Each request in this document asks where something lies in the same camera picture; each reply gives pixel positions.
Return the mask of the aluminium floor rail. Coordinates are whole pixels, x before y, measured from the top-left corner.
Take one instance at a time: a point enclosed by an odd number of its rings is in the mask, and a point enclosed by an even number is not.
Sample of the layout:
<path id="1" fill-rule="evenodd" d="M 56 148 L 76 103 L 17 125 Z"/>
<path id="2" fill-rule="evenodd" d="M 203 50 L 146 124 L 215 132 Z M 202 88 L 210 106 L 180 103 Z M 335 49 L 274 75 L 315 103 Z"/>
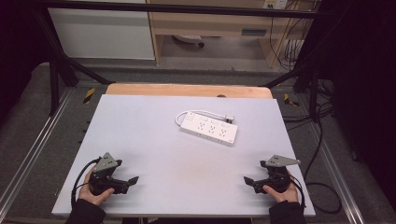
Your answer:
<path id="1" fill-rule="evenodd" d="M 318 140 L 318 152 L 323 159 L 332 184 L 340 197 L 341 204 L 350 224 L 365 224 L 361 210 L 357 206 L 348 184 L 333 157 L 324 137 L 323 127 L 319 121 L 310 124 Z"/>
<path id="2" fill-rule="evenodd" d="M 71 95 L 74 93 L 74 90 L 74 88 L 65 89 L 61 97 L 59 107 L 53 112 L 52 115 L 49 115 L 46 118 L 45 123 L 39 130 L 39 133 L 35 135 L 34 142 L 28 147 L 22 161 L 18 164 L 18 170 L 8 182 L 7 187 L 0 194 L 0 223 L 5 219 L 8 210 L 14 203 L 24 181 L 30 174 L 32 167 L 35 165 L 37 158 L 50 138 L 50 135 L 57 122 L 62 116 Z"/>

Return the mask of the white power strip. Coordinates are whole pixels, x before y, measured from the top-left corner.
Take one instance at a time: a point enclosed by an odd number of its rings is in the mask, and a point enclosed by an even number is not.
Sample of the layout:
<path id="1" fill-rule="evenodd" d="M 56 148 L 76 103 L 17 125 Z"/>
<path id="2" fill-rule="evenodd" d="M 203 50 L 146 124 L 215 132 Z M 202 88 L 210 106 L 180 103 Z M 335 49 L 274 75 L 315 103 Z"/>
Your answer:
<path id="1" fill-rule="evenodd" d="M 179 125 L 180 130 L 206 140 L 232 147 L 238 127 L 229 122 L 212 119 L 205 115 L 188 111 Z"/>

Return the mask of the person's left hand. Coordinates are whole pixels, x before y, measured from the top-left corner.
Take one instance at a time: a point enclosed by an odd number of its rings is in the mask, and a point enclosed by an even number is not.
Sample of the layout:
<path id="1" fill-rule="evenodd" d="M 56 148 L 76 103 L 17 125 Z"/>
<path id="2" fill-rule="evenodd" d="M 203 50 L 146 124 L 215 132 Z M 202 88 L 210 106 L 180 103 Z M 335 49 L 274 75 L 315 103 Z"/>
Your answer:
<path id="1" fill-rule="evenodd" d="M 113 192 L 115 191 L 113 188 L 105 190 L 103 193 L 99 195 L 93 195 L 90 191 L 89 188 L 89 181 L 90 177 L 92 174 L 93 168 L 85 175 L 84 181 L 83 181 L 83 186 L 81 187 L 78 197 L 82 200 L 85 200 L 89 203 L 92 203 L 94 205 L 100 205 L 102 202 L 104 202 L 107 198 L 109 198 Z"/>

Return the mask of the yellow black floor tape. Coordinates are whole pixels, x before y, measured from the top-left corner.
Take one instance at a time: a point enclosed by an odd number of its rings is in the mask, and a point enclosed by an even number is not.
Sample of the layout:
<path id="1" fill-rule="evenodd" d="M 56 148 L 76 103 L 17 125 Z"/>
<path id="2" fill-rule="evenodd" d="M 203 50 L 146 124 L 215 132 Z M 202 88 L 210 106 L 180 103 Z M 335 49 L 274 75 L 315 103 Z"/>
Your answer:
<path id="1" fill-rule="evenodd" d="M 86 93 L 86 95 L 84 97 L 83 104 L 88 104 L 90 102 L 94 92 L 95 92 L 95 88 L 89 88 L 88 89 L 88 91 L 87 91 L 87 93 Z"/>
<path id="2" fill-rule="evenodd" d="M 284 103 L 286 105 L 300 106 L 298 102 L 292 101 L 287 93 L 284 93 Z"/>

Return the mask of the office chair base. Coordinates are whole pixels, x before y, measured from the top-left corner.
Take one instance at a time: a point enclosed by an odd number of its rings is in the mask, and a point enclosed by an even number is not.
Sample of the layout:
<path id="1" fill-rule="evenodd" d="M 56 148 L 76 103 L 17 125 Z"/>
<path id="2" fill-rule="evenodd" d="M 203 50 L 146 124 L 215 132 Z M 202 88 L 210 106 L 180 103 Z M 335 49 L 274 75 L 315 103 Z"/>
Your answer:
<path id="1" fill-rule="evenodd" d="M 197 45 L 199 48 L 205 46 L 202 38 L 198 35 L 174 35 L 174 38 L 184 43 Z"/>

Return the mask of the black metal frame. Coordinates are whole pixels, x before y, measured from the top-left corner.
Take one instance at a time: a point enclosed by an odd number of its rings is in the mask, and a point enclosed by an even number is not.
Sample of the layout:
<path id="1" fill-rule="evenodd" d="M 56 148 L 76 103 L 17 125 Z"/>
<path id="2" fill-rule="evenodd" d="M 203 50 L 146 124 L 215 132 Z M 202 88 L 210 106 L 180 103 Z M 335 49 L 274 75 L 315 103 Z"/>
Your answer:
<path id="1" fill-rule="evenodd" d="M 50 22 L 43 16 L 43 11 L 50 8 L 88 9 L 109 11 L 136 11 L 156 13 L 182 13 L 182 14 L 207 14 L 227 16 L 250 16 L 268 18 L 298 18 L 298 19 L 328 19 L 330 12 L 298 11 L 285 9 L 253 9 L 246 7 L 208 7 L 208 6 L 184 6 L 164 4 L 138 4 L 120 2 L 93 2 L 93 1 L 66 1 L 66 0 L 33 0 L 31 9 L 36 23 L 47 39 L 49 55 L 52 61 L 50 65 L 51 85 L 51 114 L 54 114 L 59 106 L 58 81 L 60 75 L 67 86 L 76 86 L 78 79 L 72 70 L 76 68 L 84 75 L 98 81 L 101 84 L 112 84 L 111 80 L 100 77 L 93 71 L 74 61 L 64 53 L 56 32 L 50 28 Z"/>

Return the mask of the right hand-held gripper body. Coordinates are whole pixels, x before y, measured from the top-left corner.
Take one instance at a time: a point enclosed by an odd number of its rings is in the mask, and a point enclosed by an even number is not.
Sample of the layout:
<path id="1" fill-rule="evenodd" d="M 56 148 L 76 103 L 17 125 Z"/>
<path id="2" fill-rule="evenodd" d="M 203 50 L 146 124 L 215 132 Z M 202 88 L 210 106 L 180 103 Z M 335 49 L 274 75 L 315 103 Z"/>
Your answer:
<path id="1" fill-rule="evenodd" d="M 268 178 L 260 183 L 260 189 L 262 189 L 263 186 L 269 186 L 279 193 L 286 191 L 291 183 L 287 167 L 300 163 L 301 162 L 297 159 L 279 155 L 274 155 L 268 161 L 260 161 L 261 167 L 265 168 L 268 173 Z"/>

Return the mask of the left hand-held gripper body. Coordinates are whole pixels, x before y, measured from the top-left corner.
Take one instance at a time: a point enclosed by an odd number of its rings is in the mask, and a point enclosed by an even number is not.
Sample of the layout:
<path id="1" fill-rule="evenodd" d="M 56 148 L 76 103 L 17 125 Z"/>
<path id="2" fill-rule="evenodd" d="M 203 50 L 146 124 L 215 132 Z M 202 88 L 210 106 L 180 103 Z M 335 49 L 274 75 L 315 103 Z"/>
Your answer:
<path id="1" fill-rule="evenodd" d="M 89 188 L 93 195 L 99 195 L 105 190 L 113 188 L 114 194 L 118 194 L 118 188 L 127 185 L 127 181 L 114 179 L 112 177 L 116 168 L 119 167 L 122 160 L 115 160 L 108 152 L 99 159 L 95 165 L 90 181 Z"/>

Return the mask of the wooden table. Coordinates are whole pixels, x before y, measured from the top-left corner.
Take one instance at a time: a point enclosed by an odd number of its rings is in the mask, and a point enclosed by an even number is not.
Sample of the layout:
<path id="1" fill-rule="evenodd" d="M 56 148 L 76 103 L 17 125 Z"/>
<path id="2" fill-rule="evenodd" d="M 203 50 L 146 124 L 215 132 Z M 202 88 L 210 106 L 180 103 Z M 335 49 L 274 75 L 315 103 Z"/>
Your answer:
<path id="1" fill-rule="evenodd" d="M 264 87 L 187 85 L 187 84 L 140 84 L 113 83 L 106 90 L 112 95 L 164 95 L 199 96 L 226 98 L 262 98 L 272 99 L 271 91 Z"/>

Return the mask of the person's right hand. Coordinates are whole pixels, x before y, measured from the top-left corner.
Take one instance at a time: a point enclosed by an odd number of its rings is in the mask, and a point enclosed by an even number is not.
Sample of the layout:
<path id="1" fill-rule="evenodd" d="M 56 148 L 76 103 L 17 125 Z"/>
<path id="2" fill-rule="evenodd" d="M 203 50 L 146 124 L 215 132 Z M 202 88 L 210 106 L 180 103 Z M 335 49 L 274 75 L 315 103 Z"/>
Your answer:
<path id="1" fill-rule="evenodd" d="M 297 188 L 293 183 L 290 183 L 287 190 L 284 192 L 277 192 L 275 189 L 270 186 L 264 185 L 262 189 L 269 195 L 271 195 L 278 203 L 289 202 L 289 203 L 297 203 L 298 192 Z"/>

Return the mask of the light wooden desk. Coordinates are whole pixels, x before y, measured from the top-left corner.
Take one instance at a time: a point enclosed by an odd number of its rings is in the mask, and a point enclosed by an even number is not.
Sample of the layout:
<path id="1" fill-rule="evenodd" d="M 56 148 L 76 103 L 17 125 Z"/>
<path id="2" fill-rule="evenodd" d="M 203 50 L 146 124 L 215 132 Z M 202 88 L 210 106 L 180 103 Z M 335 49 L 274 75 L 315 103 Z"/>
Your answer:
<path id="1" fill-rule="evenodd" d="M 246 7 L 263 9 L 264 0 L 146 0 L 149 4 Z M 312 11 L 314 0 L 288 0 L 284 9 Z M 259 40 L 269 67 L 277 64 L 283 44 L 288 39 L 303 39 L 310 28 L 309 20 L 259 18 L 207 14 L 148 14 L 155 60 L 162 57 L 163 40 L 167 35 L 251 37 Z"/>

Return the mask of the white cabinet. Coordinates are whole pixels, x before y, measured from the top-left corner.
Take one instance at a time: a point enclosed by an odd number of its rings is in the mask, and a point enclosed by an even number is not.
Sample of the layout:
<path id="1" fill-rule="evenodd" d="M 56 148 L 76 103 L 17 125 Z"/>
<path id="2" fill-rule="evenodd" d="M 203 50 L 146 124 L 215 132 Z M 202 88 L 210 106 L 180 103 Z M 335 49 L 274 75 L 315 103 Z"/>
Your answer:
<path id="1" fill-rule="evenodd" d="M 69 57 L 155 58 L 147 12 L 50 8 L 49 14 Z"/>

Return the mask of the white wall socket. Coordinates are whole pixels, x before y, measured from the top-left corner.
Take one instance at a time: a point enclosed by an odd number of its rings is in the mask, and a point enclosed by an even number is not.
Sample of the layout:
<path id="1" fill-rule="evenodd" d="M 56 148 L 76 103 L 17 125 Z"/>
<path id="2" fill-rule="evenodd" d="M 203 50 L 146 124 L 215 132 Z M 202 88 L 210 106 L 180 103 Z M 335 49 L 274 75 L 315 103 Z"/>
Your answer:
<path id="1" fill-rule="evenodd" d="M 266 9 L 284 9 L 288 0 L 264 0 L 263 8 Z"/>

